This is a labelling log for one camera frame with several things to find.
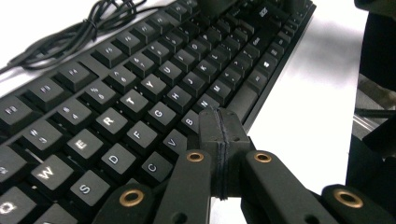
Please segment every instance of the keyboard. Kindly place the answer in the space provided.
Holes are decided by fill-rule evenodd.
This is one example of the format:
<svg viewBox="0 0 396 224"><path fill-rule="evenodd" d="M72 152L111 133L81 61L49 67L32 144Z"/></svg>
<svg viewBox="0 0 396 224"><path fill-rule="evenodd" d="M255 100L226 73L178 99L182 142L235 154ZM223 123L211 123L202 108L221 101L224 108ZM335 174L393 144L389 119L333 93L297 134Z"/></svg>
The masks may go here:
<svg viewBox="0 0 396 224"><path fill-rule="evenodd" d="M315 10L177 0L0 99L0 223L91 223L117 187L171 174L199 113L247 131Z"/></svg>

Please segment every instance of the keycap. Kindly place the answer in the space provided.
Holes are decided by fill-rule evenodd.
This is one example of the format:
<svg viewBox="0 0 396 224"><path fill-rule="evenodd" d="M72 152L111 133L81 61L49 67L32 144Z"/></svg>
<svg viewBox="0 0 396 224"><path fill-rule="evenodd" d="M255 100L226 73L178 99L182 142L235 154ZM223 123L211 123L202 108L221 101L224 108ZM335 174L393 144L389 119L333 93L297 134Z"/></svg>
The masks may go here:
<svg viewBox="0 0 396 224"><path fill-rule="evenodd" d="M59 199L80 177L78 167L62 155L51 155L31 173L30 181L52 200Z"/></svg>
<svg viewBox="0 0 396 224"><path fill-rule="evenodd" d="M134 121L140 120L150 108L149 100L135 90L128 91L120 98L117 107L122 113Z"/></svg>
<svg viewBox="0 0 396 224"><path fill-rule="evenodd" d="M65 136L48 121L41 119L26 129L21 144L44 160L58 151L65 142Z"/></svg>
<svg viewBox="0 0 396 224"><path fill-rule="evenodd" d="M113 108L99 116L93 127L110 142L117 142L129 128L128 119Z"/></svg>
<svg viewBox="0 0 396 224"><path fill-rule="evenodd" d="M147 156L156 144L158 134L147 124L138 121L126 134L124 141L139 155Z"/></svg>
<svg viewBox="0 0 396 224"><path fill-rule="evenodd" d="M79 63L67 63L59 68L56 78L72 92L81 90L83 87L96 79L92 74Z"/></svg>
<svg viewBox="0 0 396 224"><path fill-rule="evenodd" d="M39 117L32 108L16 96L10 96L0 103L0 131L14 134Z"/></svg>
<svg viewBox="0 0 396 224"><path fill-rule="evenodd" d="M85 102L99 112L103 112L114 105L118 97L117 93L103 82L89 85L81 96Z"/></svg>
<svg viewBox="0 0 396 224"><path fill-rule="evenodd" d="M172 163L157 152L153 152L142 165L142 176L152 185L156 185L163 182L171 174L172 169Z"/></svg>
<svg viewBox="0 0 396 224"><path fill-rule="evenodd" d="M140 82L139 90L143 92L143 96L156 103L163 98L166 84L151 74Z"/></svg>
<svg viewBox="0 0 396 224"><path fill-rule="evenodd" d="M45 112L63 102L69 95L49 78L38 80L26 92L26 97Z"/></svg>
<svg viewBox="0 0 396 224"><path fill-rule="evenodd" d="M44 198L32 189L13 187L0 197L0 223L32 223L47 207Z"/></svg>
<svg viewBox="0 0 396 224"><path fill-rule="evenodd" d="M65 151L74 161L85 168L91 167L102 157L106 145L87 129L82 130L67 142Z"/></svg>
<svg viewBox="0 0 396 224"><path fill-rule="evenodd" d="M69 132L78 133L94 119L94 113L76 99L64 103L54 115L55 119Z"/></svg>
<svg viewBox="0 0 396 224"><path fill-rule="evenodd" d="M96 47L92 57L107 68L113 68L126 59L126 55L111 43L103 43Z"/></svg>
<svg viewBox="0 0 396 224"><path fill-rule="evenodd" d="M162 102L158 102L146 115L146 120L161 133L169 131L176 118L177 114Z"/></svg>
<svg viewBox="0 0 396 224"><path fill-rule="evenodd" d="M98 174L89 170L71 188L70 197L76 206L92 215L106 199L110 185Z"/></svg>
<svg viewBox="0 0 396 224"><path fill-rule="evenodd" d="M23 180L37 163L23 150L18 154L10 147L0 147L0 191L6 192Z"/></svg>
<svg viewBox="0 0 396 224"><path fill-rule="evenodd" d="M161 149L167 157L176 161L178 156L187 150L187 137L174 129L163 139Z"/></svg>
<svg viewBox="0 0 396 224"><path fill-rule="evenodd" d="M115 181L122 182L131 177L136 156L117 143L102 157L100 164Z"/></svg>
<svg viewBox="0 0 396 224"><path fill-rule="evenodd" d="M175 86L170 90L163 100L172 110L183 115L192 104L192 97L183 91L179 86Z"/></svg>

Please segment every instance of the function key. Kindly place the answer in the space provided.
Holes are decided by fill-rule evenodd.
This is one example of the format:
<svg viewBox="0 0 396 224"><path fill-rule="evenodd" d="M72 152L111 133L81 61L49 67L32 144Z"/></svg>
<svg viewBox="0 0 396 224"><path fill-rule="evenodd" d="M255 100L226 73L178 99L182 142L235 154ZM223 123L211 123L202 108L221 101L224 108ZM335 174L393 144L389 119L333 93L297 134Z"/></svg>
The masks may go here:
<svg viewBox="0 0 396 224"><path fill-rule="evenodd" d="M67 89L76 92L96 79L86 68L79 63L68 63L59 69L56 77Z"/></svg>
<svg viewBox="0 0 396 224"><path fill-rule="evenodd" d="M14 134L37 119L39 115L16 96L0 102L0 131Z"/></svg>

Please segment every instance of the table surface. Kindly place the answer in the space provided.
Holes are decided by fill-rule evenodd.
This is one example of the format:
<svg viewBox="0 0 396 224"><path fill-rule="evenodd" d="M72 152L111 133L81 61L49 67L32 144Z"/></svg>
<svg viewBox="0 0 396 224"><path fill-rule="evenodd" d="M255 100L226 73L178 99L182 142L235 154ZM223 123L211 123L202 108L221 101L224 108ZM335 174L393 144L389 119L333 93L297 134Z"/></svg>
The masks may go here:
<svg viewBox="0 0 396 224"><path fill-rule="evenodd" d="M94 2L5 1L0 67L37 39L85 19ZM257 149L275 153L306 188L320 194L325 186L345 183L367 12L356 9L353 0L314 4L318 7L304 37L248 135ZM20 68L6 72L0 76L0 97L38 75ZM238 212L220 212L230 209L239 210L239 201L214 201L211 223L243 223Z"/></svg>

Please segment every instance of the black cable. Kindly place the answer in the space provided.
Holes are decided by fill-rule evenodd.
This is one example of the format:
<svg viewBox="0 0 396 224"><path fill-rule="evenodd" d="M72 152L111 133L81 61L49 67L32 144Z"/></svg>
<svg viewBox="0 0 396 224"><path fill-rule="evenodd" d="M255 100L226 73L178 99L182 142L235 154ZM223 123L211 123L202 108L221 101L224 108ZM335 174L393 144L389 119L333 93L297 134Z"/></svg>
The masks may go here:
<svg viewBox="0 0 396 224"><path fill-rule="evenodd" d="M51 67L81 50L97 36L108 34L128 24L136 15L162 7L148 7L136 11L137 7L145 4L147 0L134 3L133 0L100 0L95 3L87 19L72 25L61 32L46 36L26 49L25 52L13 58L6 67L0 69L0 74L7 70L21 66L27 70L39 70Z"/></svg>

